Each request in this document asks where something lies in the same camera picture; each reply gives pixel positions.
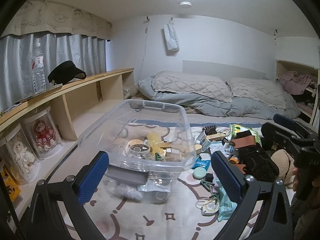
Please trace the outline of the light blue wipes packet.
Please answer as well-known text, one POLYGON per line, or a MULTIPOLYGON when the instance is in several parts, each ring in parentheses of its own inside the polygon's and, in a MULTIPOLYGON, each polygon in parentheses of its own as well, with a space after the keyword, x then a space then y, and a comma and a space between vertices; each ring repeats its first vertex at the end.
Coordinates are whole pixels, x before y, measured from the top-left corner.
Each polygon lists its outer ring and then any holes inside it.
POLYGON ((233 212, 237 208, 237 204, 230 200, 227 192, 225 191, 225 188, 218 178, 216 179, 216 183, 219 190, 220 202, 217 220, 221 222, 223 220, 229 220, 231 218, 233 212))

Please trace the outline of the cream fleece bag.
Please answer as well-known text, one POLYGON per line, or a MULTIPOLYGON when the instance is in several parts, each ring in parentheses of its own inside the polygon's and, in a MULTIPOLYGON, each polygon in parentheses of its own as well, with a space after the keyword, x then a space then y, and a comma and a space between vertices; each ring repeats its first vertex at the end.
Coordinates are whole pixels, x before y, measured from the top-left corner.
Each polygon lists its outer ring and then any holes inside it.
POLYGON ((293 176, 294 159, 285 150, 277 150, 272 154, 271 160, 277 165, 279 169, 278 178, 284 184, 288 184, 293 176))

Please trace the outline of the black stitched work glove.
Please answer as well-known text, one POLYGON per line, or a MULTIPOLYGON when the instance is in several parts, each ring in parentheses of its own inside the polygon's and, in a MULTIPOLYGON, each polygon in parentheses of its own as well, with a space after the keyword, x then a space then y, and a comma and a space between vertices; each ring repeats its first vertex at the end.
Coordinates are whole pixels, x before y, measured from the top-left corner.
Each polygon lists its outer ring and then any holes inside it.
POLYGON ((231 140, 237 150, 240 163, 244 164, 244 172, 252 175, 258 181, 273 182, 278 174, 277 165, 264 151, 259 143, 255 142, 253 136, 231 140))

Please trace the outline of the beige pillow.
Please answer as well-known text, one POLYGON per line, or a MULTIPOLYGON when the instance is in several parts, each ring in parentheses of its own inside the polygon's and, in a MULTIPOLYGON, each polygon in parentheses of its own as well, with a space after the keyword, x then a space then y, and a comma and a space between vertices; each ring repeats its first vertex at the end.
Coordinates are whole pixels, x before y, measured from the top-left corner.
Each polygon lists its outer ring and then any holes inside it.
POLYGON ((232 102, 231 89, 219 77, 161 71, 155 75, 152 88, 156 92, 199 94, 211 99, 232 102))
POLYGON ((234 77, 227 84, 234 97, 252 99, 269 107, 286 108, 284 92, 274 81, 234 77))

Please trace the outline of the round tape measure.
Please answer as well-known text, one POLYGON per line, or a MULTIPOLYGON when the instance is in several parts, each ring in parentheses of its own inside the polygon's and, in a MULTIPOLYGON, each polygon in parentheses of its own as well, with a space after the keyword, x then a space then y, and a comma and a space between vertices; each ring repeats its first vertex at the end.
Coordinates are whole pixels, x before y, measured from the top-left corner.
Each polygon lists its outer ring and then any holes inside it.
POLYGON ((219 211, 219 200, 216 197, 200 199, 196 202, 196 207, 200 209, 201 215, 213 216, 219 211))

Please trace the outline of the green dotted white packet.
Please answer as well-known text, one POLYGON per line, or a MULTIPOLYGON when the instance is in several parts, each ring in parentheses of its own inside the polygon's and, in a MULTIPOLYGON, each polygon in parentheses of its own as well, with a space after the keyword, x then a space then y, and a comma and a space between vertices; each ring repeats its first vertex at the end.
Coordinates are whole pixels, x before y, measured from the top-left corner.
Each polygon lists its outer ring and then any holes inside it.
POLYGON ((261 124, 245 124, 244 126, 241 124, 231 124, 231 139, 240 139, 247 136, 253 136, 256 143, 261 143, 261 124))

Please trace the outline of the green plastic clips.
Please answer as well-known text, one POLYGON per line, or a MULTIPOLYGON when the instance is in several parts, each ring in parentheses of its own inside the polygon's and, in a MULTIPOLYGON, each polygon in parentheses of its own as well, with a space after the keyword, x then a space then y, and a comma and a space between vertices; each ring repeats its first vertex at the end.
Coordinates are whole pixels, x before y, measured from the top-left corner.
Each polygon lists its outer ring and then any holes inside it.
POLYGON ((210 193, 211 196, 219 195, 219 187, 216 186, 213 182, 201 180, 200 185, 203 186, 210 193))

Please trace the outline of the small black box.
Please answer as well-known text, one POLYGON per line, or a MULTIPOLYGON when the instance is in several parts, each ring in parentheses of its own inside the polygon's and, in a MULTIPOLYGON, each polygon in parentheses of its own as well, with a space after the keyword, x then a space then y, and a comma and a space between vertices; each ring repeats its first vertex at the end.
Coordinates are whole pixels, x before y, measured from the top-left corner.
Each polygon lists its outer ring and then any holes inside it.
POLYGON ((206 176, 204 177, 204 180, 209 183, 212 183, 213 179, 214 179, 214 176, 212 173, 207 173, 206 176))

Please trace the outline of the red dress doll in case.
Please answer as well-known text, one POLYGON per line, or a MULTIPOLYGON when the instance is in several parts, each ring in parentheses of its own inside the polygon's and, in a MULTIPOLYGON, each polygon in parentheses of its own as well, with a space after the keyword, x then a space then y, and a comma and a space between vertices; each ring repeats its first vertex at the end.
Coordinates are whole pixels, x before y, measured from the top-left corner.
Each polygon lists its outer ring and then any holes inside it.
POLYGON ((40 160, 49 158, 58 152, 62 139, 50 113, 51 107, 37 111, 23 119, 23 126, 40 160))

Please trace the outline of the mint green round case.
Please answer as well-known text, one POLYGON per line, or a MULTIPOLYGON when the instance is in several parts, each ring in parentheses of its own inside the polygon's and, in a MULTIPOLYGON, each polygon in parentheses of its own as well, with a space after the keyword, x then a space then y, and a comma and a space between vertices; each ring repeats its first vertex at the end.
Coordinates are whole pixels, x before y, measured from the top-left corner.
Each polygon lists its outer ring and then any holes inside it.
POLYGON ((207 174, 207 170, 204 167, 196 167, 193 171, 193 177, 197 180, 203 179, 207 174))

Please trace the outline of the blue snack sachet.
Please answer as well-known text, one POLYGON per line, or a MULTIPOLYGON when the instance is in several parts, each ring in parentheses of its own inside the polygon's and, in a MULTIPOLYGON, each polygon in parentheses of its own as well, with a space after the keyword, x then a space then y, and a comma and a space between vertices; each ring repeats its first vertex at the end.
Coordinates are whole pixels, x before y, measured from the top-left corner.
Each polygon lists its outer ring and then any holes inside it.
POLYGON ((197 157, 196 162, 193 166, 193 169, 201 167, 201 168, 204 168, 206 171, 208 171, 210 165, 211 165, 210 160, 204 160, 204 159, 201 159, 200 157, 197 157))

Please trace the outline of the wooden curved shelf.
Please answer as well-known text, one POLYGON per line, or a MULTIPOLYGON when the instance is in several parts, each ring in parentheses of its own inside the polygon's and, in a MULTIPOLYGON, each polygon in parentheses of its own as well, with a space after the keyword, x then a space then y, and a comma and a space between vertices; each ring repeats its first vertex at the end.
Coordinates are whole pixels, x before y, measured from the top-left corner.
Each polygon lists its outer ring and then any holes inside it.
POLYGON ((76 152, 78 139, 102 115, 130 96, 135 85, 132 68, 113 70, 52 89, 25 101, 1 116, 1 130, 21 121, 40 106, 50 106, 63 145, 56 153, 40 161, 37 180, 63 180, 76 174, 81 165, 89 163, 92 154, 76 152))

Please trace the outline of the grey curtain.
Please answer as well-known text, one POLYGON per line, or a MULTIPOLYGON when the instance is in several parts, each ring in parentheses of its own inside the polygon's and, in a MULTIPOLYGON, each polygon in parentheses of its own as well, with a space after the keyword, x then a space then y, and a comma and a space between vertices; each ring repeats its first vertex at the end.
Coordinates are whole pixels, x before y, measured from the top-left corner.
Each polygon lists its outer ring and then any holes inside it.
POLYGON ((49 32, 1 38, 1 111, 34 92, 31 62, 36 44, 44 56, 44 74, 72 61, 88 76, 106 71, 106 41, 97 37, 49 32))

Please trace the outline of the ceiling smoke detector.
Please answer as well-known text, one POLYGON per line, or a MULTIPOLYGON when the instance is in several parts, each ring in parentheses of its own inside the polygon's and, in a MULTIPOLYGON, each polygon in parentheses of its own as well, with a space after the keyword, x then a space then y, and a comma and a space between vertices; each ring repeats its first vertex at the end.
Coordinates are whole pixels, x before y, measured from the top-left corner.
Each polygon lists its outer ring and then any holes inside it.
POLYGON ((182 7, 187 8, 187 7, 191 7, 192 3, 188 2, 188 1, 183 1, 183 2, 180 2, 179 5, 182 6, 182 7))

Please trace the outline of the white tissue bag on wall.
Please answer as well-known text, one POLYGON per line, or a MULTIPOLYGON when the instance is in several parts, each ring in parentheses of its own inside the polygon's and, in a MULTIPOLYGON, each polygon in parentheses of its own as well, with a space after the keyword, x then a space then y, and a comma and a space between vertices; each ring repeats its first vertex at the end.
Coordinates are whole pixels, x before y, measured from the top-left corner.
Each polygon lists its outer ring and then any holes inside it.
POLYGON ((163 33, 167 45, 167 50, 174 52, 179 51, 180 46, 178 44, 176 30, 172 21, 164 25, 163 33))

